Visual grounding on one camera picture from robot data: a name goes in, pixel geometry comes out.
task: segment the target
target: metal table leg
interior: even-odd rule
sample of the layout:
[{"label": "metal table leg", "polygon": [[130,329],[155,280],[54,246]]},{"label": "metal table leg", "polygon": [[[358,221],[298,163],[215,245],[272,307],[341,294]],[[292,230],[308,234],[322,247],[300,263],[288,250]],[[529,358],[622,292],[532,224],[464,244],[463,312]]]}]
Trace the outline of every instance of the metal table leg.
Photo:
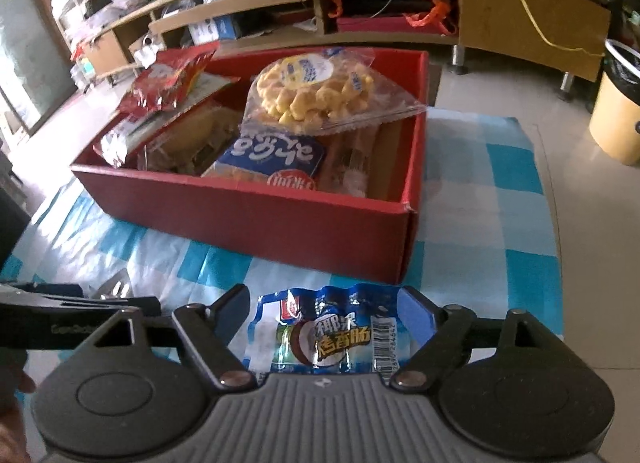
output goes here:
[{"label": "metal table leg", "polygon": [[574,86],[575,76],[571,73],[565,73],[562,77],[562,84],[560,85],[559,97],[562,100],[569,101],[573,98],[571,88]]},{"label": "metal table leg", "polygon": [[465,66],[465,47],[461,44],[455,44],[453,46],[449,71],[455,75],[465,75],[469,73],[469,68]]}]

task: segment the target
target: packaged food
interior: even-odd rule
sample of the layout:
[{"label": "packaged food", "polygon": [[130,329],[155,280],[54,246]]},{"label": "packaged food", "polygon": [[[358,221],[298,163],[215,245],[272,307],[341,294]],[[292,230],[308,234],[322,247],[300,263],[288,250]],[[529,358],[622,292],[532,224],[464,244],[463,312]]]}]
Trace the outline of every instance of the packaged food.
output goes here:
[{"label": "packaged food", "polygon": [[311,136],[245,127],[204,176],[315,189],[313,176],[323,158],[324,146]]},{"label": "packaged food", "polygon": [[94,145],[94,151],[113,167],[123,166],[130,158],[134,158],[133,155],[145,144],[235,80],[209,73],[199,75],[193,89],[177,108],[169,111],[155,111],[148,115],[127,116],[107,132],[98,144]]},{"label": "packaged food", "polygon": [[294,288],[264,295],[248,326],[244,366],[266,373],[379,373],[386,382],[411,357],[397,286]]},{"label": "packaged food", "polygon": [[214,52],[199,48],[164,50],[125,93],[117,113],[145,117],[155,111],[175,109],[191,91]]},{"label": "packaged food", "polygon": [[426,106],[370,68],[374,55],[326,50],[278,60],[255,78],[243,123],[331,135],[422,113]]},{"label": "packaged food", "polygon": [[238,136],[242,113],[207,101],[138,155],[138,169],[201,176]]},{"label": "packaged food", "polygon": [[318,190],[367,197],[369,166],[378,126],[336,135],[322,166]]}]

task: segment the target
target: red snack bag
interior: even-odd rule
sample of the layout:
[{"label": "red snack bag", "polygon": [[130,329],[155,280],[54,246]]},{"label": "red snack bag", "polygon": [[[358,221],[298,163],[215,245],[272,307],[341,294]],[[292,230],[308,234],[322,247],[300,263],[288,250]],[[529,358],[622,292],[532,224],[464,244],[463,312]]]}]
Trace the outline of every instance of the red snack bag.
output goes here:
[{"label": "red snack bag", "polygon": [[213,54],[196,47],[158,52],[156,62],[135,79],[116,111],[144,117],[154,111],[175,109],[187,97]]}]

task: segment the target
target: yellow cable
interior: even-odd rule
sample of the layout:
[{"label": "yellow cable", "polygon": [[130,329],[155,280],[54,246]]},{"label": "yellow cable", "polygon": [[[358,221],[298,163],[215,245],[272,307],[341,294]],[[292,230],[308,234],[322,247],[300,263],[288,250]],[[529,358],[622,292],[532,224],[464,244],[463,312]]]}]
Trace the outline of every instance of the yellow cable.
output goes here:
[{"label": "yellow cable", "polygon": [[545,42],[545,44],[548,44],[549,46],[553,47],[553,48],[557,48],[558,50],[562,50],[563,52],[584,52],[587,55],[591,56],[591,57],[603,57],[604,53],[591,53],[588,52],[588,50],[585,50],[584,48],[568,48],[566,46],[560,46],[559,44],[556,44],[554,42],[551,42],[550,40],[548,40],[545,36],[545,34],[542,32],[542,30],[540,30],[540,27],[538,26],[538,23],[536,22],[535,18],[533,17],[533,14],[531,13],[531,10],[529,9],[529,5],[527,4],[526,0],[520,0],[520,2],[522,3],[522,6],[525,10],[525,12],[527,13],[529,20],[531,21],[531,24],[533,24],[533,27],[536,29],[537,33],[540,35],[541,39]]}]

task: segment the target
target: blue and white checkered tablecloth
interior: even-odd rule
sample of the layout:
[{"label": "blue and white checkered tablecloth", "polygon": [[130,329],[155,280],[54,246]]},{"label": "blue and white checkered tablecloth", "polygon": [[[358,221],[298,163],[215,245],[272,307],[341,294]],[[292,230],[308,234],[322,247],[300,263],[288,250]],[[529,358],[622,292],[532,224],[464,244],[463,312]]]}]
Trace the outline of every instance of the blue and white checkered tablecloth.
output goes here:
[{"label": "blue and white checkered tablecloth", "polygon": [[[431,108],[426,150],[420,228],[404,284],[438,305],[459,303],[479,316],[526,308],[562,334],[554,228],[518,121]],[[289,287],[357,282],[115,220],[77,180],[42,205],[0,279],[98,287],[122,268],[136,295],[156,295],[164,309],[213,302],[236,283],[257,298]],[[240,358],[245,344],[242,328],[231,345]],[[28,372],[38,382],[61,356],[31,353]],[[32,436],[30,450],[42,451]]]}]

